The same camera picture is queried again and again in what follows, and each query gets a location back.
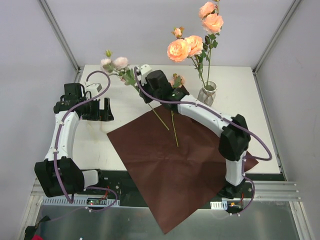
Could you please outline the cream printed ribbon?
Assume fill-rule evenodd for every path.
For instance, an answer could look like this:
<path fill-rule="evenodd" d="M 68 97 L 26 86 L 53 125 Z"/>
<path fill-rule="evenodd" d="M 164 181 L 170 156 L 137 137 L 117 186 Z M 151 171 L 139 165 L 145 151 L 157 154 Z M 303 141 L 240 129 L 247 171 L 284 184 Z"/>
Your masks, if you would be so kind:
<path fill-rule="evenodd" d="M 107 126 L 106 124 L 107 123 L 105 121 L 100 121 L 99 124 L 98 124 L 98 126 L 99 126 L 98 129 L 104 134 L 108 133 L 108 128 L 106 127 Z"/>

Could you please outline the pale pink flower stem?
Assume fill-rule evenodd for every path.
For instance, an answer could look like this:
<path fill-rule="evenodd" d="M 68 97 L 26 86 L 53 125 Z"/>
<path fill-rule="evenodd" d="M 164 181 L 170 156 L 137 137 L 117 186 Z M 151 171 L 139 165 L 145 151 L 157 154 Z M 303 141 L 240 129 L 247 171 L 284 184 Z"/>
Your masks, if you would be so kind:
<path fill-rule="evenodd" d="M 106 58 L 100 61 L 101 70 L 109 76 L 117 76 L 126 86 L 132 86 L 139 94 L 140 89 L 137 86 L 134 70 L 130 68 L 126 57 L 120 56 L 112 60 L 113 52 L 109 49 L 105 51 Z"/>

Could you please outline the small pink bud stem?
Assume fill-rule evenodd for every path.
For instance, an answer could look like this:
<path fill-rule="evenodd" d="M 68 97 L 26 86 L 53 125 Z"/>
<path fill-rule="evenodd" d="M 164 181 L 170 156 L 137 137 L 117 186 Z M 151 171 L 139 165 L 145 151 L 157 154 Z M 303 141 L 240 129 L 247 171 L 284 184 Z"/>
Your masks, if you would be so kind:
<path fill-rule="evenodd" d="M 183 86 L 185 83 L 185 79 L 181 75 L 174 73 L 172 75 L 172 80 L 170 80 L 169 82 L 170 82 L 171 86 L 175 89 L 175 88 Z M 172 127 L 173 127 L 175 143 L 176 143 L 176 146 L 179 147 L 179 141 L 178 141 L 178 136 L 177 136 L 177 132 L 176 132 L 173 111 L 171 111 L 171 123 L 172 123 Z"/>

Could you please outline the beige faceted vase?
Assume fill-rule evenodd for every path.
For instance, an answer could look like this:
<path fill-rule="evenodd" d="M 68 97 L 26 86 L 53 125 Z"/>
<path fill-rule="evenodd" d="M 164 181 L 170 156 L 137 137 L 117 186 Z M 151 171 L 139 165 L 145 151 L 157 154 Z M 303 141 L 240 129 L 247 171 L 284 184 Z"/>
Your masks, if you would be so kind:
<path fill-rule="evenodd" d="M 203 104 L 211 107 L 217 95 L 217 84 L 213 81 L 208 81 L 199 90 L 197 99 Z"/>

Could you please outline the red wrapping paper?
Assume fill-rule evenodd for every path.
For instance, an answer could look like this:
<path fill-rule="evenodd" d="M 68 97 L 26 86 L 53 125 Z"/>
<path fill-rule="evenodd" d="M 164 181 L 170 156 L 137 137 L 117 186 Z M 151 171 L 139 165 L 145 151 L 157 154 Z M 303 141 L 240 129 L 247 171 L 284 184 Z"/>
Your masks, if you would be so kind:
<path fill-rule="evenodd" d="M 110 100 L 108 138 L 164 234 L 201 208 L 225 185 L 219 138 L 195 120 L 130 97 Z"/>

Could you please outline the tall peach rose stem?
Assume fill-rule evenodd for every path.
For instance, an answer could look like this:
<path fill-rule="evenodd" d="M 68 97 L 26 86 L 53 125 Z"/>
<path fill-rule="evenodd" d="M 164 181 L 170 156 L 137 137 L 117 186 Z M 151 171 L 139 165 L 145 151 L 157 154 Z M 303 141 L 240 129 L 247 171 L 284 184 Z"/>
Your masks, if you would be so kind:
<path fill-rule="evenodd" d="M 203 29 L 206 31 L 203 45 L 205 56 L 202 58 L 208 64 L 206 80 L 202 80 L 203 86 L 206 88 L 209 85 L 212 51 L 218 46 L 217 36 L 220 35 L 224 25 L 223 17 L 220 14 L 220 0 L 207 1 L 199 8 L 198 16 Z"/>

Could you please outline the large peach rose stem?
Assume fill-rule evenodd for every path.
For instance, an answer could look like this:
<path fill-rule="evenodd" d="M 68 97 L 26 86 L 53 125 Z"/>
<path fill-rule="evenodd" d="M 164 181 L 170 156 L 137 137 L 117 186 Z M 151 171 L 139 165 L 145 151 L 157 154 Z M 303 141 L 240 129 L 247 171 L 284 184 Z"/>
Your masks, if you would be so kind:
<path fill-rule="evenodd" d="M 175 27 L 171 32 L 175 40 L 172 41 L 167 47 L 168 58 L 175 62 L 181 63 L 186 59 L 190 59 L 193 66 L 198 71 L 199 79 L 202 86 L 205 87 L 206 83 L 203 77 L 203 60 L 204 60 L 204 43 L 203 39 L 197 35 L 183 37 L 184 28 Z"/>

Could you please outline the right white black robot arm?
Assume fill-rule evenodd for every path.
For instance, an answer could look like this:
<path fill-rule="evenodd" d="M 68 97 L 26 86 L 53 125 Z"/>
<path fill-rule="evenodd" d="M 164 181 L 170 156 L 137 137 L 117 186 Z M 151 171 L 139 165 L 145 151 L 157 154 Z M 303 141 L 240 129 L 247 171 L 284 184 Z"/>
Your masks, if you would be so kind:
<path fill-rule="evenodd" d="M 133 70 L 140 96 L 146 103 L 157 101 L 167 110 L 195 120 L 219 137 L 218 151 L 225 158 L 226 184 L 218 192 L 222 198 L 233 199 L 243 191 L 244 157 L 251 140 L 245 118 L 215 112 L 198 101 L 182 87 L 173 88 L 162 70 Z"/>

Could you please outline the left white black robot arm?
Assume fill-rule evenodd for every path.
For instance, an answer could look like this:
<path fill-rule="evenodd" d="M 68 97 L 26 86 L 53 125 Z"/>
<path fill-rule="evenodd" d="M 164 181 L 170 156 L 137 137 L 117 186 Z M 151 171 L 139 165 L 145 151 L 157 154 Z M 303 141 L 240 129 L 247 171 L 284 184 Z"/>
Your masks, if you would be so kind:
<path fill-rule="evenodd" d="M 49 198 L 81 193 L 86 187 L 94 194 L 105 191 L 106 183 L 99 169 L 81 170 L 73 161 L 73 146 L 79 122 L 114 120 L 110 99 L 101 99 L 99 83 L 66 83 L 64 95 L 53 107 L 55 127 L 44 161 L 34 171 Z"/>

